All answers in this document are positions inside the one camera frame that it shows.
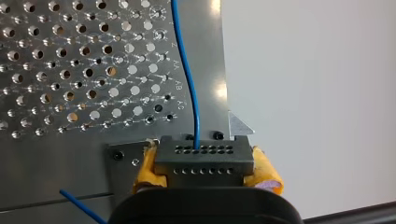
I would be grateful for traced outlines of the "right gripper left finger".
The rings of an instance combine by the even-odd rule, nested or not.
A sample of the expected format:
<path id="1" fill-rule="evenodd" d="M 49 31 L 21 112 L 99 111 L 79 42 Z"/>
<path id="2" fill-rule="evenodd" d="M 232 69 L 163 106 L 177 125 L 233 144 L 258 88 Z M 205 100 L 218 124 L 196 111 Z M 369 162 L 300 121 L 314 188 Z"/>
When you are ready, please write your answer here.
<path id="1" fill-rule="evenodd" d="M 167 187 L 167 179 L 165 175 L 156 175 L 154 172 L 155 158 L 157 147 L 151 146 L 144 149 L 144 158 L 137 177 L 134 181 L 132 194 L 136 194 L 139 190 L 148 187 Z"/>

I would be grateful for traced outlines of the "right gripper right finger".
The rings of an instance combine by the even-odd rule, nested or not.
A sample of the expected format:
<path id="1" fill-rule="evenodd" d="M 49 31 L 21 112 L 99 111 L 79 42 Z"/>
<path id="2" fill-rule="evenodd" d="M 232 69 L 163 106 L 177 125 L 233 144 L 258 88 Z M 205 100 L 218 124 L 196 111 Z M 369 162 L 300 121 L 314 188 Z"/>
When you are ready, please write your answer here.
<path id="1" fill-rule="evenodd" d="M 284 191 L 284 181 L 276 168 L 257 146 L 252 150 L 254 169 L 252 175 L 244 177 L 244 186 L 265 189 L 277 195 Z"/>

